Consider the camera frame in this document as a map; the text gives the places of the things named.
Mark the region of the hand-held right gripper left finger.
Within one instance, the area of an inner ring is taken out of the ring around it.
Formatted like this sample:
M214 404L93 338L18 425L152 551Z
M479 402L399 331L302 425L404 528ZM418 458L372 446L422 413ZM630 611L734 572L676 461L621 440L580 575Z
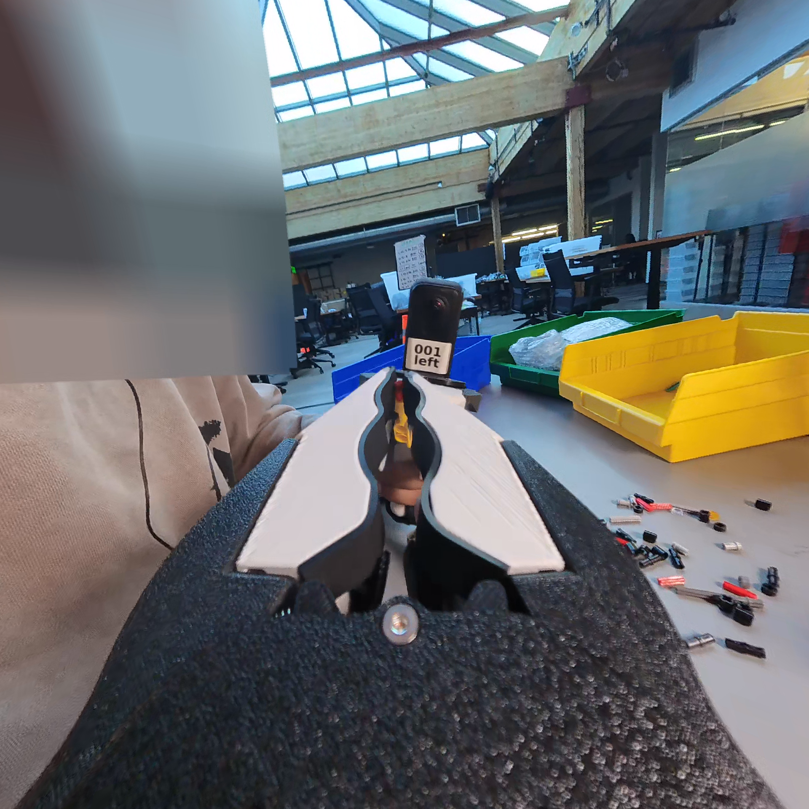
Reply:
M376 473L388 451L396 370L384 368L302 433L236 559L334 595L358 589L383 553Z

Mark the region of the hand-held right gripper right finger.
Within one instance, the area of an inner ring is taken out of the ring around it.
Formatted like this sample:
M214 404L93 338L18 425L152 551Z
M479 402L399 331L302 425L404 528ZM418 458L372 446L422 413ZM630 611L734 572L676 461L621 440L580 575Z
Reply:
M450 391L408 373L410 452L421 475L408 543L414 598L467 598L481 581L561 573L565 559L504 440Z

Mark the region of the yellow building block assembly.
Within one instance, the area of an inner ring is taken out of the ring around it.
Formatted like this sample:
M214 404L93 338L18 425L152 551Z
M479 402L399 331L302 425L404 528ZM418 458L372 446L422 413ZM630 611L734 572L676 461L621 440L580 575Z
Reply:
M397 444L410 449L413 441L413 430L410 426L404 401L404 379L397 379L394 383L394 419L392 423L392 436Z

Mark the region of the person's left forearm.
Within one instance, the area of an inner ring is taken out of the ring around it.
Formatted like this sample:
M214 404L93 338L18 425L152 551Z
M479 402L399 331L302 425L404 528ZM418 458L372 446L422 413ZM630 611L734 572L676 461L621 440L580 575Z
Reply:
M283 400L271 383L240 379L245 404L244 439L238 452L238 475L245 477L283 441L297 439L314 418Z

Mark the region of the grey desk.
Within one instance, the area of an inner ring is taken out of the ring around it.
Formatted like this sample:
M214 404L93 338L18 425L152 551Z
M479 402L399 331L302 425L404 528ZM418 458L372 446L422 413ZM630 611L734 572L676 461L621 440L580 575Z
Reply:
M480 420L513 440L598 518L619 514L616 501L639 492L655 501L716 511L716 532L691 517L648 514L646 529L689 551L689 587L718 591L748 578L760 591L770 566L780 587L762 596L762 614L739 627L703 601L661 592L679 634L710 633L716 643L691 653L723 723L786 807L807 807L807 438L669 463L575 412L564 399L492 384Z

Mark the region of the black office chair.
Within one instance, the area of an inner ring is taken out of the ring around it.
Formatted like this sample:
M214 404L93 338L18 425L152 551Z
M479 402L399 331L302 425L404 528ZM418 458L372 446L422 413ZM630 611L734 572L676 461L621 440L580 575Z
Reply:
M320 356L326 357L332 368L336 366L334 355L319 343L324 339L320 328L320 301L307 293L303 285L293 285L293 304L295 306L296 366L289 372L293 379L298 379L302 370L317 369L320 374L323 368L317 361Z
M584 308L577 303L575 283L563 252L545 252L543 261L551 284L549 318L583 314Z
M378 348L367 354L366 359L401 345L402 316L391 307L384 286L350 287L347 294L358 334L377 336L379 341Z

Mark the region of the white sign board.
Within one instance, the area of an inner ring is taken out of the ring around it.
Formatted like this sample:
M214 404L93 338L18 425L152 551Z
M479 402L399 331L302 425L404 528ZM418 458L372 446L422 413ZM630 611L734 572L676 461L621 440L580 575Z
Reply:
M409 290L429 277L426 258L426 237L414 236L394 243L396 280L399 290Z

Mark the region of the blue plastic bin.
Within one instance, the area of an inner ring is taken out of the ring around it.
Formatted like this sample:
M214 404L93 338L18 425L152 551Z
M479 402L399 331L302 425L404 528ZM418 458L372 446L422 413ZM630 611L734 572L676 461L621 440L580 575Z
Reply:
M450 367L450 378L465 383L466 388L481 391L491 382L490 336L458 337ZM405 348L400 345L332 372L332 400L334 404L345 399L362 382L362 374L374 375L385 367L401 370Z

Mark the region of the green plastic bin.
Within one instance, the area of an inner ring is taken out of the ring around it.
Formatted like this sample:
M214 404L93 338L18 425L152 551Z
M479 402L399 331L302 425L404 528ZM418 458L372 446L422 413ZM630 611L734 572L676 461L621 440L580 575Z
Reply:
M614 334L622 335L639 330L656 328L682 322L682 309L658 310L623 310L623 311L587 311L580 316L563 316L535 326L525 326L494 336L490 343L490 369L504 387L517 388L539 393L544 396L560 397L559 371L537 370L517 366L511 359L508 349L518 339L537 337L551 329L561 331L571 326L605 317L616 317L627 320L631 326Z

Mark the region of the clear plastic bag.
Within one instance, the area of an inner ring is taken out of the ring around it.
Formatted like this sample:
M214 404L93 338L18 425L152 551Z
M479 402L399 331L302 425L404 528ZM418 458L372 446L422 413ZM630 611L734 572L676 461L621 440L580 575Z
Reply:
M561 331L551 329L537 337L520 338L512 344L508 353L517 366L559 371L568 346L606 337L630 326L629 321L621 318L599 318Z

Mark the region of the wooden background table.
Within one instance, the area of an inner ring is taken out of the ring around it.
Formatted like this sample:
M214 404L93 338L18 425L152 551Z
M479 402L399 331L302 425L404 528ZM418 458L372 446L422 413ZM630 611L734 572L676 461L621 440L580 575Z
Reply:
M646 309L658 310L661 303L662 254L689 241L702 243L711 236L711 230L696 230L676 236L658 237L635 241L615 247L600 248L566 259L571 270L594 267L596 273L615 272L618 267L608 265L608 259L622 260L634 255L648 258L648 279L646 281Z

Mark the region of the yellow plastic bin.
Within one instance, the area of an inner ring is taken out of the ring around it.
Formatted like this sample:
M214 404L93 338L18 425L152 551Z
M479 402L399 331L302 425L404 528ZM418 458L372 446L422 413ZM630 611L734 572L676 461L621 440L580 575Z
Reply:
M576 412L670 463L808 434L808 315L737 311L569 346Z

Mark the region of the person's torso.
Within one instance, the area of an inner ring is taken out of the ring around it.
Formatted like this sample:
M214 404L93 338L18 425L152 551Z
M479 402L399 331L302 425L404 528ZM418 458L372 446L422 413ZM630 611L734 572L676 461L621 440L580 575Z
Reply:
M173 549L242 479L244 377L132 380L151 520ZM3 384L2 807L65 742L169 554L147 531L125 380Z

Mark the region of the pile of black red pieces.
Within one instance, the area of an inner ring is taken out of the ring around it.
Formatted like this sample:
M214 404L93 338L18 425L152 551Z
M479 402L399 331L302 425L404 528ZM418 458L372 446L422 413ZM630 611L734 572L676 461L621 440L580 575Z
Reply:
M647 515L673 514L695 520L724 534L727 524L717 511L654 500L641 493L629 493L616 498L612 505L624 511L624 514L612 515L602 520L602 524L629 553L640 572L649 573L661 565L672 567L670 573L659 575L654 580L660 591L672 592L683 600L709 604L743 629L752 628L755 619L763 614L763 596L774 598L778 595L781 577L778 568L773 565L764 569L763 580L756 586L749 577L741 575L735 580L720 581L718 588L714 590L691 587L685 577L685 563L690 559L690 550L680 541L662 541L657 531L643 526L643 518Z

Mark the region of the stack of coloured crates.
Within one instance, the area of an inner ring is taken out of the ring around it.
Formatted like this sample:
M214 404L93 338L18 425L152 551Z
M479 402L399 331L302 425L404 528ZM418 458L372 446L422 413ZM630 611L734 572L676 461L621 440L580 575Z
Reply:
M807 219L719 231L667 252L664 303L808 307Z

